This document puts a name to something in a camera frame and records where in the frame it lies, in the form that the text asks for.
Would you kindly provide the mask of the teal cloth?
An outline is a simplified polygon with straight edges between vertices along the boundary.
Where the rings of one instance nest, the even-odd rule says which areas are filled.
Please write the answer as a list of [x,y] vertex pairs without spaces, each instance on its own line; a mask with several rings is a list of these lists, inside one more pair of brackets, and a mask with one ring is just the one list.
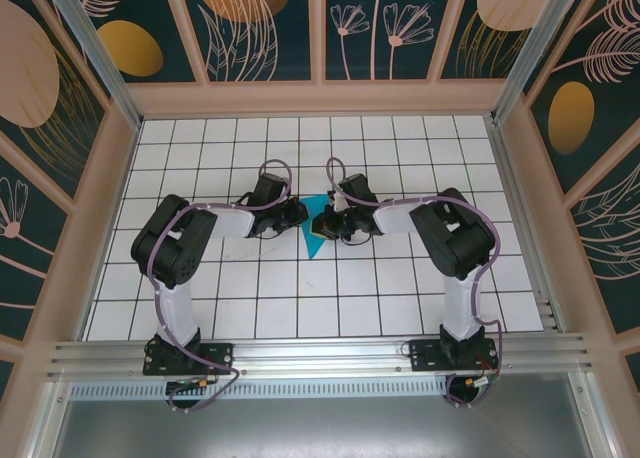
[[317,216],[324,212],[325,206],[329,204],[329,198],[326,194],[322,194],[301,198],[300,201],[305,205],[308,212],[308,218],[302,223],[301,230],[308,257],[313,259],[324,244],[325,239],[312,233],[312,222]]

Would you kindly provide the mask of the small circuit board yellow connector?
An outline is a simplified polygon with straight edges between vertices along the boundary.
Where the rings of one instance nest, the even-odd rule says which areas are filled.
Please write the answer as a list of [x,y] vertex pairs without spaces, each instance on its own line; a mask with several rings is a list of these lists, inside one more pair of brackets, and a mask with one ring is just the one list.
[[500,375],[496,373],[463,377],[462,386],[464,389],[484,389],[494,383],[499,377]]
[[199,393],[200,389],[213,386],[218,383],[217,378],[196,378],[191,380],[169,381],[165,387],[165,394],[190,394]]

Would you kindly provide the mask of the grey metal shelf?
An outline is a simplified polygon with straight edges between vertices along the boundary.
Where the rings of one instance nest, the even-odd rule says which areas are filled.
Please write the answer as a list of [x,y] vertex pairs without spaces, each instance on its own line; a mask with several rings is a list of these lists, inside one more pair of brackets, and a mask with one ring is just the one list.
[[627,458],[601,400],[573,373],[501,379],[455,408],[439,396],[221,400],[190,416],[159,400],[65,384],[32,458]]

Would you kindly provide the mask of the aluminium mounting rail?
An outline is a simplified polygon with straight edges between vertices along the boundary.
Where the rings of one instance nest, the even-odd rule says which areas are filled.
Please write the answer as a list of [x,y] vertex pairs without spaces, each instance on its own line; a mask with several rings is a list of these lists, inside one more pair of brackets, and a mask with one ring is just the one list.
[[[243,378],[341,378],[410,375],[406,337],[242,339],[233,366]],[[82,341],[54,345],[45,376],[59,381],[143,378],[143,341]],[[507,333],[501,373],[587,372],[592,360],[578,333]]]

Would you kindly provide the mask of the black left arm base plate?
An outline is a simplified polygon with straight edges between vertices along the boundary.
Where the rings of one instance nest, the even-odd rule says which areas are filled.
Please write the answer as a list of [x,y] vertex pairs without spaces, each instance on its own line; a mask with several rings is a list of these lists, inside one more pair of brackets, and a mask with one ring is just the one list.
[[[187,347],[193,354],[218,365],[230,366],[233,361],[231,344],[204,344]],[[144,347],[145,357],[142,365],[144,376],[201,376],[210,373],[202,364],[178,348],[162,340],[152,340]]]

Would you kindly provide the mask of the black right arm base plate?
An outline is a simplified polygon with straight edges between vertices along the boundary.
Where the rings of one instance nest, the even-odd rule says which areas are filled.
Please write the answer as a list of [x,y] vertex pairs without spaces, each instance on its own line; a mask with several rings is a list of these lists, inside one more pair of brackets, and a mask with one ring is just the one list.
[[489,369],[498,366],[496,344],[491,338],[483,338],[461,353],[440,339],[411,340],[408,355],[414,372],[481,371],[484,365]]

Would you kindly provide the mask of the aluminium side rail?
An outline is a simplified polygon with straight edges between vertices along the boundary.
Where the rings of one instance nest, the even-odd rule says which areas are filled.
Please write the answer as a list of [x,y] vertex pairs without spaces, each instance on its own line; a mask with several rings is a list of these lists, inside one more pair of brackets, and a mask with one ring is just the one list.
[[524,263],[533,288],[533,294],[545,330],[557,333],[568,331],[566,320],[557,300],[554,286],[545,262],[539,237],[534,227],[524,189],[515,169],[501,128],[491,117],[485,117],[489,141],[494,153],[498,172],[506,194],[514,222]]

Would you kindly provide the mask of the aluminium corner post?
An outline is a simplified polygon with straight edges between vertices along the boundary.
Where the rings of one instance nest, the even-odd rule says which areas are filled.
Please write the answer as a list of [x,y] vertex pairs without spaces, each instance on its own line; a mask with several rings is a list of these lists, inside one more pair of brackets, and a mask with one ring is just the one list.
[[545,3],[490,111],[495,127],[505,122],[574,1],[547,0]]
[[73,35],[85,49],[89,61],[94,65],[127,123],[138,131],[141,125],[141,114],[89,15],[84,11],[79,0],[52,1],[58,6]]

